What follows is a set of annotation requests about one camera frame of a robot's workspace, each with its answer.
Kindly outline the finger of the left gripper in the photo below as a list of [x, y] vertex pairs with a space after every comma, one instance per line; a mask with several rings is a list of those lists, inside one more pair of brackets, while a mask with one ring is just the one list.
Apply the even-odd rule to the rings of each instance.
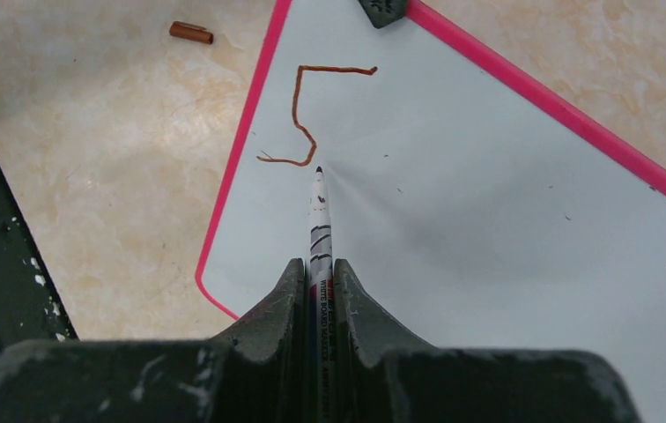
[[359, 0], [371, 25], [382, 29], [402, 19], [407, 12], [408, 0]]

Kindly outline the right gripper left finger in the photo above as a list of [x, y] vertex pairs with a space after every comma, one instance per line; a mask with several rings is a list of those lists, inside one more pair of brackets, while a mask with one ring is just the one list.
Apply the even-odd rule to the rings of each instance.
[[0, 422], [301, 422], [305, 266], [206, 339], [25, 341], [0, 357]]

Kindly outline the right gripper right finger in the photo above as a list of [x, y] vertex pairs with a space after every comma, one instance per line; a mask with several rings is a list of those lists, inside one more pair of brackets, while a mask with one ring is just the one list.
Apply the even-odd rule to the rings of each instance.
[[623, 378], [579, 350], [440, 348], [334, 265], [343, 422], [638, 422]]

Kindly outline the white marker pen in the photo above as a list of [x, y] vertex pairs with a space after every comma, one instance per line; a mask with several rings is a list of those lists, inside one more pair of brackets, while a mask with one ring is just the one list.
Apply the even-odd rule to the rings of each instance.
[[307, 294], [313, 400], [311, 416], [316, 422], [332, 422], [336, 419], [333, 256], [329, 195], [321, 167], [316, 168], [314, 172], [310, 196], [309, 232]]

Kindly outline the pink-framed whiteboard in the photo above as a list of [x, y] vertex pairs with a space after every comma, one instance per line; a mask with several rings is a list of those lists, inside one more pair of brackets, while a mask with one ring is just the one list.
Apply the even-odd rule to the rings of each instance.
[[666, 170], [419, 1], [279, 1], [196, 269], [232, 317], [332, 248], [440, 346], [573, 348], [666, 422]]

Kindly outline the brown marker cap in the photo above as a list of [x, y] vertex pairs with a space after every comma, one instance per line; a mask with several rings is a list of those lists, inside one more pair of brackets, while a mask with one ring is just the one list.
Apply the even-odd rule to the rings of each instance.
[[169, 34], [175, 38], [211, 45], [214, 35], [207, 28], [186, 22], [174, 21]]

